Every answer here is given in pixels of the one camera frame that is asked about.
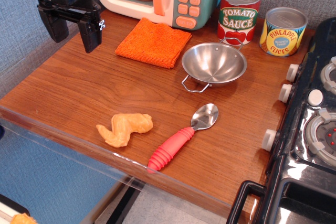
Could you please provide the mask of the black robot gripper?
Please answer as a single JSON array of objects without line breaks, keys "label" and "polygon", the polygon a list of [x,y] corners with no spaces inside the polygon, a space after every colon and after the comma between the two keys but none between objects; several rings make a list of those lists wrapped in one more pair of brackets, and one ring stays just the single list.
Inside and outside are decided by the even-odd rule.
[{"label": "black robot gripper", "polygon": [[56,43],[69,36],[67,21],[78,23],[86,53],[102,43],[104,20],[100,18],[100,5],[94,0],[38,0],[40,17]]}]

